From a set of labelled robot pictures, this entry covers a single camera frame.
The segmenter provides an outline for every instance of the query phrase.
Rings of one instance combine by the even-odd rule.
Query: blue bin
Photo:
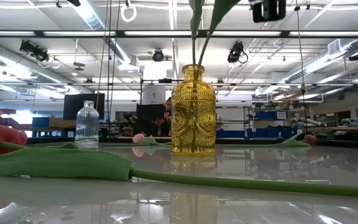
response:
[[[278,138],[281,128],[266,128],[266,138]]]
[[[283,128],[281,132],[281,136],[284,139],[289,139],[290,137],[296,135],[296,128]]]
[[[217,138],[244,138],[244,131],[216,131]]]
[[[249,138],[266,138],[266,129],[257,128],[255,132],[252,132],[252,128],[247,129],[247,134]]]
[[[255,112],[257,119],[274,119],[274,112],[271,111],[257,111]]]

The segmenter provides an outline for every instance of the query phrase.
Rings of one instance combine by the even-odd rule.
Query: flower stem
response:
[[[131,169],[129,171],[129,177],[138,177],[148,180],[157,180],[176,184],[358,197],[358,186],[306,184],[294,182],[268,182],[263,180],[241,180],[215,177],[193,177],[189,175],[161,174],[136,169]]]
[[[200,60],[198,61],[198,65],[201,65],[201,63],[203,62],[203,57],[204,57],[204,54],[205,54],[206,46],[208,45],[208,42],[209,42],[210,38],[211,38],[211,33],[208,32],[208,35],[207,35],[207,37],[205,39],[203,49],[201,51]]]
[[[26,148],[26,146],[21,146],[21,145],[18,145],[18,144],[14,144],[14,143],[11,143],[11,142],[1,142],[0,146],[4,149],[9,149],[9,150],[12,150],[12,151],[16,151],[16,150],[19,150],[19,149],[24,149]]]
[[[193,51],[193,65],[196,64],[196,39],[193,38],[192,42],[191,42],[191,48]]]

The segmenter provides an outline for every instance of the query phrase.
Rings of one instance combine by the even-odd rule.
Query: white cylinder tank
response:
[[[143,91],[143,104],[154,105],[165,103],[165,86],[161,85],[149,85]]]

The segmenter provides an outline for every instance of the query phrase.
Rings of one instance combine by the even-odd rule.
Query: table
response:
[[[169,148],[101,143],[155,172],[358,185],[358,150],[217,145],[210,159],[172,157]],[[0,177],[0,223],[352,223],[358,198],[166,184],[133,178]]]

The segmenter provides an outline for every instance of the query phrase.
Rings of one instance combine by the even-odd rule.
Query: bottle neck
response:
[[[204,67],[199,65],[187,65],[183,67],[185,81],[201,81],[203,79]]]

